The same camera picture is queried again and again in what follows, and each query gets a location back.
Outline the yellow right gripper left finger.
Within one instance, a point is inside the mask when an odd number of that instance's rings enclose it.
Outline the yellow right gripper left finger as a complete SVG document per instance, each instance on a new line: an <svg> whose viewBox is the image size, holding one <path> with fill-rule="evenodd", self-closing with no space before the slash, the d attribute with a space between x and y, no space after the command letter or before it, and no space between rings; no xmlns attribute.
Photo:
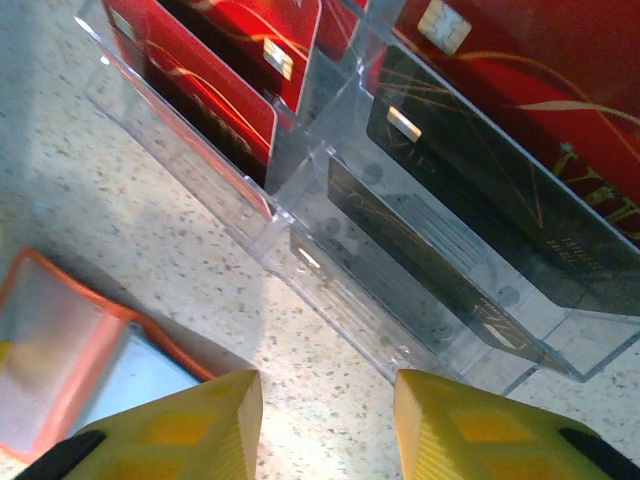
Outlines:
<svg viewBox="0 0 640 480"><path fill-rule="evenodd" d="M253 479L263 415L260 374L228 373L93 422L22 479Z"/></svg>

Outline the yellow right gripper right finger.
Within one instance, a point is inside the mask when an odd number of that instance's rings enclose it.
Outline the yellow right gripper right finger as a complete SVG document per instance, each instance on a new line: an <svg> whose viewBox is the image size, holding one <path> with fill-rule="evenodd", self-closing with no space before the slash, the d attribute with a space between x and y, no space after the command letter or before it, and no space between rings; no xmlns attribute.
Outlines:
<svg viewBox="0 0 640 480"><path fill-rule="evenodd" d="M406 479L636 479L585 424L435 374L400 369L393 413Z"/></svg>

